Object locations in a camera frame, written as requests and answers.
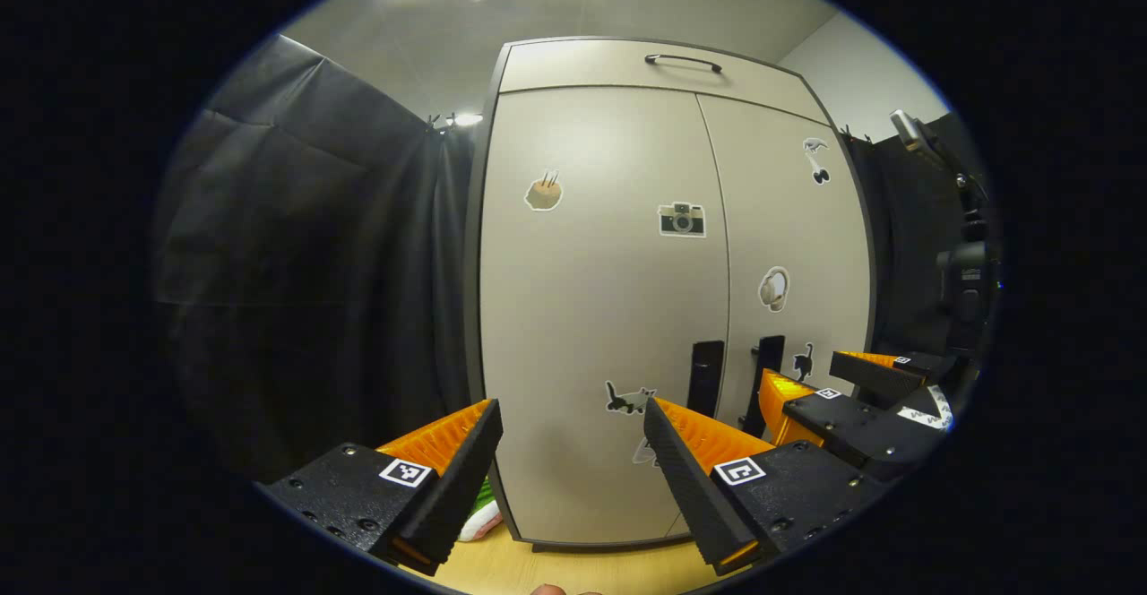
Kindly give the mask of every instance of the white wall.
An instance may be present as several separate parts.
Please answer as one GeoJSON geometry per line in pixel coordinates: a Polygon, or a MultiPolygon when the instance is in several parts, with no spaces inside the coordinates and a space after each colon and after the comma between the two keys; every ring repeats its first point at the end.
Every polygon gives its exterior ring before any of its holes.
{"type": "Polygon", "coordinates": [[[896,134],[888,113],[897,109],[922,122],[949,112],[945,101],[884,40],[845,13],[824,26],[780,61],[799,72],[828,109],[837,128],[873,141],[896,134]]]}

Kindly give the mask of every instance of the cabinet handle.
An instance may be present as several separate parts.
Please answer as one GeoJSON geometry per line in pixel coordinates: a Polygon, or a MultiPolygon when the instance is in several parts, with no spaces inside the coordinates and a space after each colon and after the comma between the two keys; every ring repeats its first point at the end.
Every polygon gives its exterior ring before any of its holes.
{"type": "Polygon", "coordinates": [[[654,55],[646,56],[646,63],[656,63],[661,57],[665,57],[665,60],[685,60],[688,61],[688,63],[709,64],[709,68],[713,69],[713,72],[720,72],[719,63],[712,63],[709,60],[697,60],[697,57],[685,57],[684,55],[663,55],[662,53],[654,53],[654,55]]]}

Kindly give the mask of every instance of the cabinet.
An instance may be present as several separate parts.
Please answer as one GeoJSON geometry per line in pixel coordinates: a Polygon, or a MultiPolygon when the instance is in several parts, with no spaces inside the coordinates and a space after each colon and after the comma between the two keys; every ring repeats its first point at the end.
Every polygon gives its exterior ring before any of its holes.
{"type": "Polygon", "coordinates": [[[850,390],[828,359],[864,350],[872,275],[840,141],[794,73],[623,39],[507,45],[484,118],[467,351],[474,399],[502,406],[491,479],[504,518],[541,545],[686,534],[642,447],[642,407],[688,404],[697,343],[724,345],[704,391],[734,426],[755,404],[764,335],[786,335],[785,374],[798,377],[793,357],[813,343],[806,379],[850,390]],[[770,273],[785,291],[771,304],[770,273]]]}

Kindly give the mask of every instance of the black metal plate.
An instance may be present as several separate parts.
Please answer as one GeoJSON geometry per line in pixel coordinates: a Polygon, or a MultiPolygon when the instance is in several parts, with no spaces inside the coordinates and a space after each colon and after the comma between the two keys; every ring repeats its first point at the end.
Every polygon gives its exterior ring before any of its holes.
{"type": "Polygon", "coordinates": [[[379,473],[393,461],[393,456],[365,445],[345,443],[270,485],[267,491],[333,535],[384,557],[385,538],[393,532],[395,523],[438,479],[434,469],[416,487],[381,478],[379,473]]]}
{"type": "Polygon", "coordinates": [[[656,400],[649,400],[645,415],[645,434],[657,454],[661,471],[669,484],[681,516],[693,533],[697,550],[717,574],[732,572],[762,558],[762,553],[771,556],[775,549],[762,548],[740,561],[721,566],[720,562],[757,539],[757,534],[741,519],[733,506],[720,493],[713,482],[705,476],[693,453],[677,434],[656,400]]]}
{"type": "MultiPolygon", "coordinates": [[[[491,400],[454,453],[446,473],[428,488],[427,498],[401,525],[399,535],[427,558],[442,564],[450,557],[490,471],[501,434],[501,407],[498,400],[491,400]]],[[[436,567],[408,565],[431,576],[436,567]]]]}
{"type": "Polygon", "coordinates": [[[915,468],[943,436],[848,396],[804,396],[786,402],[785,414],[824,437],[827,451],[879,480],[892,480],[915,468]]]}
{"type": "Polygon", "coordinates": [[[728,485],[712,480],[778,553],[807,543],[857,516],[888,490],[828,452],[796,441],[751,457],[764,476],[728,485]]]}
{"type": "Polygon", "coordinates": [[[955,366],[955,361],[957,358],[954,355],[941,358],[939,355],[913,351],[912,353],[906,353],[903,357],[897,358],[892,366],[897,367],[897,369],[902,371],[910,371],[910,374],[923,376],[928,378],[929,384],[938,384],[943,382],[946,375],[952,370],[952,367],[955,366]]]}
{"type": "Polygon", "coordinates": [[[915,374],[889,369],[881,363],[868,362],[867,359],[840,353],[840,351],[833,351],[833,362],[828,367],[828,375],[834,378],[848,379],[858,387],[865,387],[887,400],[902,400],[923,383],[923,378],[915,374]]]}

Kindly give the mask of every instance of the cabinet door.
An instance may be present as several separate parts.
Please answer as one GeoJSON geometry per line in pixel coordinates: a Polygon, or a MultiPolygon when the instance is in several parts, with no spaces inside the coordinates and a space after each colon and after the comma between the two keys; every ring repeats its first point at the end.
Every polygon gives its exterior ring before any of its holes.
{"type": "Polygon", "coordinates": [[[499,97],[479,319],[485,393],[505,425],[498,472],[522,538],[627,543],[673,524],[677,504],[641,448],[642,390],[684,405],[694,343],[726,337],[723,216],[693,94],[499,97]],[[699,208],[703,236],[664,235],[658,208],[674,202],[699,208]]]}
{"type": "Polygon", "coordinates": [[[723,97],[699,99],[729,244],[729,342],[718,420],[736,423],[756,400],[751,349],[765,335],[785,335],[779,371],[851,392],[850,383],[828,376],[828,366],[833,351],[865,350],[873,288],[861,191],[843,147],[827,125],[723,97]],[[762,283],[770,272],[781,280],[767,298],[781,290],[783,297],[766,306],[762,283]]]}

